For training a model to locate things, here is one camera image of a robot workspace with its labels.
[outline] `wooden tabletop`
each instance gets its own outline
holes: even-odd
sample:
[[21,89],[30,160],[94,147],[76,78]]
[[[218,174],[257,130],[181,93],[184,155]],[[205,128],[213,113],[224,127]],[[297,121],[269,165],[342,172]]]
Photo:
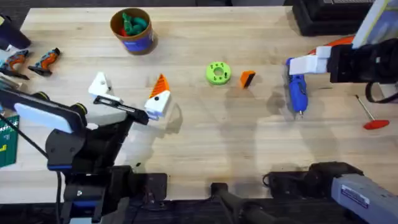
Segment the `wooden tabletop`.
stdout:
[[[364,95],[364,85],[332,85],[328,75],[307,75],[303,119],[294,120],[287,107],[285,60],[338,37],[300,36],[291,7],[144,8],[159,41],[149,55],[133,56],[109,28],[119,10],[31,9],[22,26],[33,43],[26,65],[55,47],[62,56],[51,77],[22,72],[31,77],[28,92],[88,105],[88,87],[102,71],[115,94],[138,108],[163,73],[172,92],[167,116],[134,125],[116,162],[133,167],[141,162],[138,172],[167,173],[168,199],[205,198],[212,182],[227,182],[243,197],[268,197],[262,175],[307,170],[323,161],[348,162],[398,194],[398,105],[363,99],[375,117],[391,120],[383,129],[366,131],[368,118],[354,97]],[[229,64],[229,83],[206,81],[212,61]],[[245,70],[257,72],[248,90],[238,87]],[[25,119],[20,127],[44,146],[48,128]],[[0,203],[54,202],[55,173],[22,138],[18,145],[17,164],[0,172]]]

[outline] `sticker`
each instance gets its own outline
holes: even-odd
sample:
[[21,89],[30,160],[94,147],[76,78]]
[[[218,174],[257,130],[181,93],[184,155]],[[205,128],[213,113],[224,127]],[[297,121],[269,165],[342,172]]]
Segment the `sticker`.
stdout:
[[129,40],[129,41],[125,40],[123,41],[123,43],[129,51],[136,52],[136,51],[145,50],[148,47],[150,47],[153,43],[152,31],[141,39]]
[[369,208],[370,200],[367,197],[361,195],[360,193],[356,192],[355,190],[345,185],[341,186],[341,194],[349,197],[351,200],[358,203],[360,206],[364,208]]

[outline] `red screwdriver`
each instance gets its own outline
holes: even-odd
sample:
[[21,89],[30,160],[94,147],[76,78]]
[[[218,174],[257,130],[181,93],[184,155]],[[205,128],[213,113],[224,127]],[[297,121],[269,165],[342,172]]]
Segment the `red screwdriver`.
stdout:
[[369,118],[372,119],[370,122],[366,123],[363,126],[364,129],[366,129],[366,130],[379,129],[379,128],[383,128],[383,127],[387,126],[390,123],[390,121],[388,121],[388,120],[376,120],[376,119],[374,119],[374,117],[371,114],[371,112],[366,108],[365,104],[363,104],[361,99],[359,99],[359,96],[355,95],[355,97],[358,99],[359,103],[362,105],[362,107],[364,108],[364,110],[368,114]]

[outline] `green ring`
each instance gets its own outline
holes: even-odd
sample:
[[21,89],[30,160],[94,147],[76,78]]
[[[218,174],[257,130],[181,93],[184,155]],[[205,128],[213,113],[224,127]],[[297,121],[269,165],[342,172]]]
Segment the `green ring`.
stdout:
[[[215,69],[223,70],[223,75],[216,75]],[[206,68],[206,79],[213,85],[224,85],[231,79],[231,68],[224,62],[211,62]]]

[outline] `brown cup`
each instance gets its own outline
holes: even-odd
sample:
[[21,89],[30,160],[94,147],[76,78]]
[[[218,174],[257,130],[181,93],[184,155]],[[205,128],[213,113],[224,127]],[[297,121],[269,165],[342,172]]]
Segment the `brown cup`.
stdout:
[[[121,35],[123,28],[123,13],[132,17],[140,17],[144,19],[148,26],[140,34],[124,37]],[[154,32],[152,30],[152,23],[146,11],[138,8],[128,8],[117,12],[111,19],[111,29],[113,34],[124,44],[126,50],[134,55],[148,54],[154,46]]]

